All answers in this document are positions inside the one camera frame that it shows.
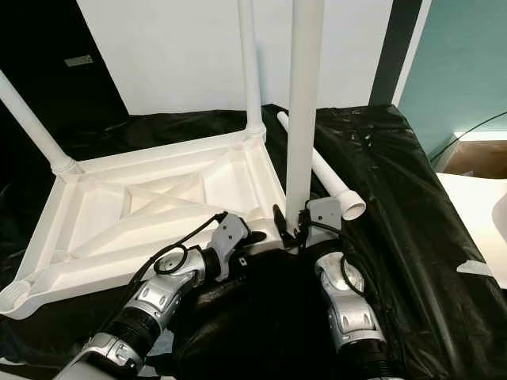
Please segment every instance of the black plastic sheet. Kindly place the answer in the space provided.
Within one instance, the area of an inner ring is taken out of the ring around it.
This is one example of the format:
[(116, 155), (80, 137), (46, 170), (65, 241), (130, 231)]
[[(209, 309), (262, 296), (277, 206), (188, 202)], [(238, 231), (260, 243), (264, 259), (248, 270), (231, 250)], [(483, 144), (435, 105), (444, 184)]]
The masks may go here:
[[(281, 108), (263, 107), (266, 148), (285, 183), (287, 135)], [(77, 160), (240, 130), (244, 112), (135, 116), (127, 123), (57, 136)], [(315, 147), (367, 201), (345, 228), (375, 265), (371, 302), (406, 377), (507, 378), (507, 304), (490, 277), (457, 273), (483, 261), (393, 106), (318, 110)], [(42, 157), (0, 193), (1, 286), (15, 274), (51, 188)], [(326, 191), (312, 176), (312, 196)], [(0, 320), (0, 356), (62, 367), (109, 315), (121, 289), (41, 307), (23, 321)], [(151, 359), (180, 378), (341, 378), (326, 310), (311, 269), (283, 251), (249, 260), (246, 272), (188, 297), (171, 326), (174, 354)]]

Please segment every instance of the black tarp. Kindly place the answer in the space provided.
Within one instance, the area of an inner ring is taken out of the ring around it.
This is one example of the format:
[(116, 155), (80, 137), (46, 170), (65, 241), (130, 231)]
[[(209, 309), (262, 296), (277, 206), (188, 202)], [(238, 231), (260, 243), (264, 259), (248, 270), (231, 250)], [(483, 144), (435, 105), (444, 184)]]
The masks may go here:
[[(266, 148), (285, 183), (286, 133), (275, 105), (263, 107)], [(135, 116), (106, 129), (57, 136), (77, 160), (241, 129), (244, 112)], [(372, 304), (406, 377), (507, 378), (507, 303), (490, 277), (457, 273), (483, 261), (393, 106), (318, 110), (315, 146), (367, 201), (345, 228), (375, 265)], [(0, 193), (1, 285), (14, 276), (51, 188), (32, 152)], [(312, 196), (326, 192), (312, 177)], [(55, 302), (23, 321), (0, 320), (0, 356), (61, 367), (108, 315), (121, 289)], [(174, 355), (152, 360), (180, 378), (340, 378), (311, 271), (283, 251), (249, 260), (246, 273), (185, 300), (173, 323)]]

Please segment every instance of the white wall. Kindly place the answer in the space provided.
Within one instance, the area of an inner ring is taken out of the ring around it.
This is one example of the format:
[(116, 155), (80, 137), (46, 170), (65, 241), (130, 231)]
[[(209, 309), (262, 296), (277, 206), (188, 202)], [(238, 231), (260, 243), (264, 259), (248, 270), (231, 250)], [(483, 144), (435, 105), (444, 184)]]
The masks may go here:
[[(368, 103), (392, 0), (327, 0), (319, 107)], [(129, 113), (244, 109), (235, 0), (78, 0)], [(254, 0), (263, 103), (288, 106), (292, 1)]]

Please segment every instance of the teal wall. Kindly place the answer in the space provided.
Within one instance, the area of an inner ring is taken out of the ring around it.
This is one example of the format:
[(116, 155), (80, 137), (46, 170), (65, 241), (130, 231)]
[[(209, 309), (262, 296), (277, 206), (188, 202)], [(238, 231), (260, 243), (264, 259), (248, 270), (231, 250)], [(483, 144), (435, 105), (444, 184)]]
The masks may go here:
[(399, 108), (427, 154), (507, 110), (507, 0), (433, 0)]

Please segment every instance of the white pvc pipe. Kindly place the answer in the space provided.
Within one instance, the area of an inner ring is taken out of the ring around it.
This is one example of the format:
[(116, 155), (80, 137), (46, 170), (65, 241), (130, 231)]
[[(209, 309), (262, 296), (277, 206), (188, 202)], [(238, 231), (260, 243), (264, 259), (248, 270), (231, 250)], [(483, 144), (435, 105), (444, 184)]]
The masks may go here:
[(292, 3), (290, 132), (287, 145), (286, 219), (295, 229), (310, 196), (324, 0)]
[(63, 152), (1, 70), (0, 99), (49, 161), (54, 174), (76, 173), (75, 161)]
[(265, 140), (266, 127), (262, 122), (261, 113), (261, 88), (252, 0), (238, 0), (238, 13), (246, 94), (246, 132), (249, 137), (261, 137)]
[[(276, 117), (280, 124), (288, 131), (288, 116), (285, 112), (278, 112)], [(313, 148), (311, 155), (311, 168), (315, 172), (317, 178), (322, 182), (327, 192), (338, 199), (341, 206), (341, 216), (345, 220), (353, 220), (360, 217), (364, 210), (366, 210), (366, 203), (363, 199), (350, 190), (345, 182), (336, 174), (336, 172), (329, 166), (326, 160), (320, 153)]]

